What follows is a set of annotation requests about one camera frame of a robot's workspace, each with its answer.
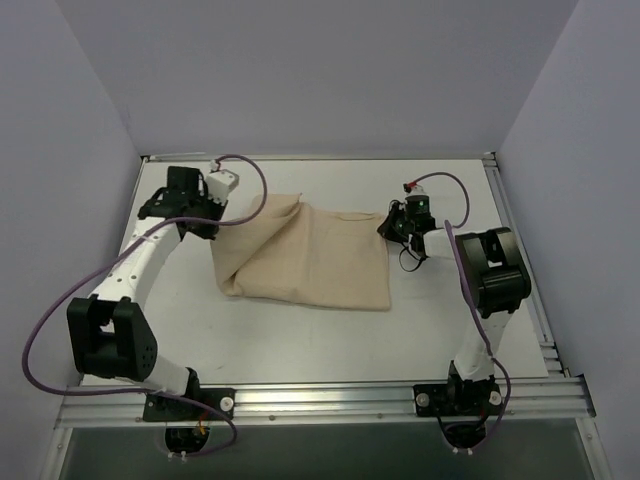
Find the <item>beige cloth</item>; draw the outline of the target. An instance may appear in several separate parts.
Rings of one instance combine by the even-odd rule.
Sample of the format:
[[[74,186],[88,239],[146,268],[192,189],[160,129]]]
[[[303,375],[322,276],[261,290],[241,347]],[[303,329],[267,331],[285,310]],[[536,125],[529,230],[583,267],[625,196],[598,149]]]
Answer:
[[[232,297],[346,310],[391,307],[389,253],[379,213],[317,209],[270,194],[250,222],[211,243],[216,283]]]

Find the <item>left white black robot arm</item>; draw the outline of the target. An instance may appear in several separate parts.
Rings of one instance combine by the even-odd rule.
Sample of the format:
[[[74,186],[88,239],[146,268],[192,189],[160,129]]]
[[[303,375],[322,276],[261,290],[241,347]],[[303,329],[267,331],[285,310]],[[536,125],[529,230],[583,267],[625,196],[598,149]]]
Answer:
[[[67,321],[80,373],[119,379],[167,392],[165,405],[179,419],[194,417],[202,395],[192,371],[159,352],[144,315],[151,289],[169,255],[187,234],[214,239],[239,177],[228,170],[203,174],[171,167],[166,184],[140,207],[130,249],[87,298],[74,298]]]

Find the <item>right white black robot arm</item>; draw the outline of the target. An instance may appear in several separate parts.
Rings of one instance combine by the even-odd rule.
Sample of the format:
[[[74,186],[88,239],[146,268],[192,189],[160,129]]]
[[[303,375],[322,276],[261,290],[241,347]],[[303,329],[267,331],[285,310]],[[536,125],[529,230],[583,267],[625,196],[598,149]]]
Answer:
[[[443,391],[450,409],[469,411],[480,400],[477,385],[495,379],[504,331],[531,294],[531,279],[514,233],[507,227],[458,232],[450,223],[438,229],[424,194],[392,201],[377,232],[412,252],[419,263],[430,258],[455,262],[471,324]]]

